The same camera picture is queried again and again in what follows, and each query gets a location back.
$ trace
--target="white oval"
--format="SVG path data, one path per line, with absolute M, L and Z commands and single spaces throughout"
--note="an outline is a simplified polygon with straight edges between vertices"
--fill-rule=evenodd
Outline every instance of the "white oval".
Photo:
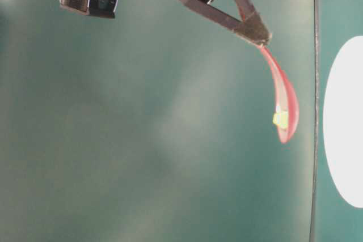
M 363 36 L 347 41 L 330 70 L 323 134 L 331 176 L 340 195 L 363 208 Z

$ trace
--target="vertical black line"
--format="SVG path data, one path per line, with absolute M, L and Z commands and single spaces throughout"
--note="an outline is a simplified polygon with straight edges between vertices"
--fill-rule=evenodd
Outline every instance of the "vertical black line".
M 309 241 L 315 241 L 315 205 L 316 205 L 316 174 L 318 163 L 318 134 L 319 134 L 319 0 L 314 0 L 314 39 L 315 39 L 315 135 L 314 135 L 314 173 L 313 199 L 311 201 Z

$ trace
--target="green backdrop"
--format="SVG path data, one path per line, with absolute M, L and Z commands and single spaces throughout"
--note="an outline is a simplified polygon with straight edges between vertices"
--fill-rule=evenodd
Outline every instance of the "green backdrop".
M 319 138 L 315 241 L 363 241 L 363 209 L 346 203 L 330 175 L 323 142 L 323 105 L 333 61 L 350 38 L 363 35 L 362 0 L 319 0 Z
M 287 145 L 263 57 L 176 0 L 0 0 L 0 240 L 308 241 L 314 0 L 253 2 L 300 102 Z

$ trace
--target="yellow object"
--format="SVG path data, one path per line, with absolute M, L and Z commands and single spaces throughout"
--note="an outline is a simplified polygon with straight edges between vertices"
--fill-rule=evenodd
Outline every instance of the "yellow object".
M 280 129 L 287 129 L 289 126 L 289 112 L 281 111 L 273 115 L 272 122 Z

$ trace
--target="camera lens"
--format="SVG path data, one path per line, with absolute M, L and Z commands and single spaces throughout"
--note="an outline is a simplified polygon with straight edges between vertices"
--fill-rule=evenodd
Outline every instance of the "camera lens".
M 98 8 L 100 10 L 105 10 L 108 7 L 109 0 L 98 0 Z

